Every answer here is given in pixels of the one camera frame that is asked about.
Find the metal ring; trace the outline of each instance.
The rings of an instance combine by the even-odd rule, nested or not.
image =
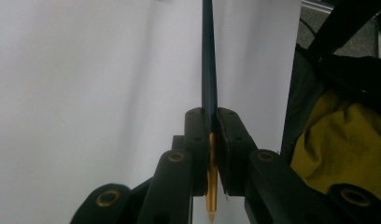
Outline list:
[[[349,203],[360,207],[371,205],[371,201],[365,195],[353,189],[342,189],[340,195]]]
[[[269,152],[259,152],[257,156],[260,161],[274,161],[275,160],[275,156]]]
[[[173,152],[168,156],[169,161],[183,161],[184,160],[184,154],[180,152]]]
[[[107,196],[113,196],[113,198],[107,200],[105,198]],[[114,204],[119,199],[119,197],[120,191],[118,191],[117,189],[109,189],[98,195],[97,200],[95,202],[100,207],[109,207],[110,205]]]

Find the white surface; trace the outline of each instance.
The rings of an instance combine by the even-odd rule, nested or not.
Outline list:
[[[215,1],[219,106],[260,148],[280,149],[300,5]],[[201,105],[201,24],[202,1],[0,0],[0,223],[68,223],[151,177]],[[243,199],[217,216],[247,223]]]

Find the gold pen tip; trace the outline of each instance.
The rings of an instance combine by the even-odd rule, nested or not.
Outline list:
[[[210,223],[214,222],[215,212],[208,212],[208,218],[210,219]]]

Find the yellow fabric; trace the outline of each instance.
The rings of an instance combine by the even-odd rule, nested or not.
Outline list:
[[[297,141],[291,167],[322,193],[348,183],[381,199],[381,115],[327,91]]]

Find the black rod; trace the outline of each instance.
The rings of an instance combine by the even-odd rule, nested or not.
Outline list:
[[[213,3],[212,0],[203,0],[202,109],[211,133],[216,131],[218,125],[217,107]]]

